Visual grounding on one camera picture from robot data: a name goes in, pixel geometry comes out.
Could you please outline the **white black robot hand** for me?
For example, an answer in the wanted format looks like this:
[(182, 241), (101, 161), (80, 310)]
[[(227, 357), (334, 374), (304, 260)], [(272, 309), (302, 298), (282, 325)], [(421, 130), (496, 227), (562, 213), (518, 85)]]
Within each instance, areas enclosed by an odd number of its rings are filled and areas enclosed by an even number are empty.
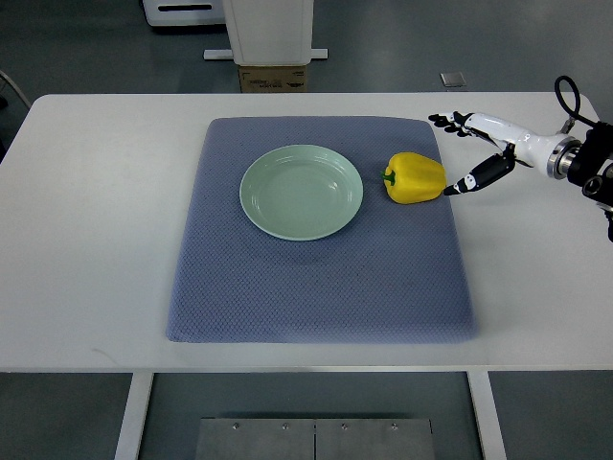
[(580, 142), (566, 134), (539, 135), (512, 122), (484, 114), (448, 112), (432, 114), (428, 120), (447, 133), (461, 138), (476, 137), (498, 148), (492, 156), (475, 166), (456, 183), (447, 186), (446, 196), (481, 191), (512, 172), (518, 164), (535, 168), (538, 172), (562, 179), (566, 171), (561, 167), (565, 156), (573, 157)]

